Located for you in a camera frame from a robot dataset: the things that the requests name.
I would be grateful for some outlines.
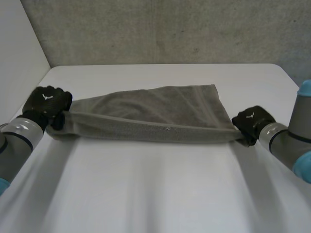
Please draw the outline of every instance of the cloth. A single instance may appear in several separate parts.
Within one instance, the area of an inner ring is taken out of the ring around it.
[[[215,85],[166,86],[73,101],[55,139],[76,136],[179,143],[221,143],[242,138]]]

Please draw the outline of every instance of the black band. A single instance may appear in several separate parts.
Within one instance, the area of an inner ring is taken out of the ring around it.
[[[287,130],[280,130],[279,132],[274,134],[273,137],[270,139],[270,142],[269,142],[269,151],[270,151],[270,153],[272,153],[271,146],[272,146],[273,140],[276,138],[276,136],[278,136],[280,133],[285,132],[285,131],[287,131]]]
[[[7,146],[8,146],[8,141],[5,139],[4,144],[0,148],[0,154],[6,149]]]
[[[288,131],[288,136],[294,138],[294,139],[297,139],[299,141],[302,141],[302,142],[306,142],[306,143],[311,143],[311,139],[308,139],[308,138],[305,138],[305,137],[301,137],[301,136],[298,136],[290,131]]]
[[[30,147],[31,151],[34,150],[33,145],[31,144],[31,142],[26,137],[24,137],[24,136],[22,136],[20,134],[17,134],[17,133],[13,133],[13,132],[3,132],[3,134],[4,135],[12,135],[12,136],[20,138],[21,140],[23,140],[24,142],[26,142],[28,144],[28,146]]]

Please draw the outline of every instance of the towel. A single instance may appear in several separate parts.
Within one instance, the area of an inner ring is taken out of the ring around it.
[[[77,136],[178,143],[222,143],[241,139],[218,98],[215,85],[165,86],[115,92],[73,101],[54,139]]]

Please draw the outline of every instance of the gray fabric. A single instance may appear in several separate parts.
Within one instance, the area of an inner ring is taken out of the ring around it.
[[[55,139],[75,136],[181,143],[242,138],[218,98],[215,85],[166,86],[111,93],[72,103]]]

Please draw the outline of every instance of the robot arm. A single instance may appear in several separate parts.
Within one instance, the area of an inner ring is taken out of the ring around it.
[[[305,81],[288,127],[277,123],[263,108],[255,106],[232,119],[252,146],[257,140],[296,176],[311,183],[311,80]]]
[[[62,113],[69,110],[72,95],[60,88],[37,87],[23,107],[23,114],[0,129],[0,195],[10,186],[32,151],[43,137],[47,125],[63,128]]]

